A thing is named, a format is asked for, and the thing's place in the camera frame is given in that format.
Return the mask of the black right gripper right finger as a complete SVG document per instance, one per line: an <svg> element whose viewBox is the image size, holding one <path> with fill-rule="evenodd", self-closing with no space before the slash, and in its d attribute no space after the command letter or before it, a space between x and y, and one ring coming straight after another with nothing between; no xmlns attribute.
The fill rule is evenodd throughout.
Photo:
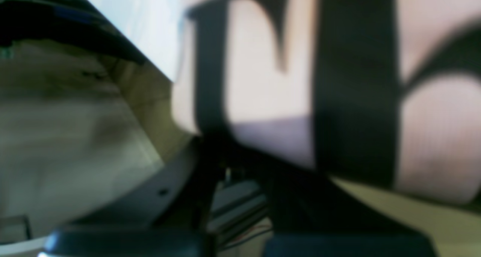
<svg viewBox="0 0 481 257"><path fill-rule="evenodd" d="M436 257L421 232L380 213L326 174L248 151L242 166L267 199L274 235L265 257Z"/></svg>

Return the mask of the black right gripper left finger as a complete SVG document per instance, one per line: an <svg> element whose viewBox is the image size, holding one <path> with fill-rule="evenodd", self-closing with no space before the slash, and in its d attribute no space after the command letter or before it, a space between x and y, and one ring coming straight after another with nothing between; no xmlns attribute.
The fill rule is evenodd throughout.
<svg viewBox="0 0 481 257"><path fill-rule="evenodd" d="M106 206L53 231L45 257L214 257L207 231L221 177L213 142L192 140L162 170Z"/></svg>

